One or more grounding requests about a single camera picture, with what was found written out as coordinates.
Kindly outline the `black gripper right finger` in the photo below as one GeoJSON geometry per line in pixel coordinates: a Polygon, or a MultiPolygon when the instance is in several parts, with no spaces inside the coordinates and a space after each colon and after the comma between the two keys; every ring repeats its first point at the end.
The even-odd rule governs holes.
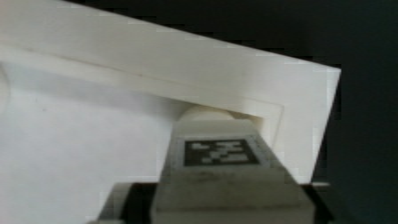
{"type": "Polygon", "coordinates": [[[300,187],[315,204],[315,224],[332,224],[334,215],[327,207],[327,201],[322,197],[325,191],[311,184],[302,184],[300,187]]]}

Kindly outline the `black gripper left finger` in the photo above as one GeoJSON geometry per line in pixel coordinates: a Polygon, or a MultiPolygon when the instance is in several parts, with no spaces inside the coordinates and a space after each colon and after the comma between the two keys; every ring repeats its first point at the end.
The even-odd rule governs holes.
{"type": "Polygon", "coordinates": [[[87,224],[153,224],[151,205],[157,182],[117,183],[98,218],[87,224]]]}

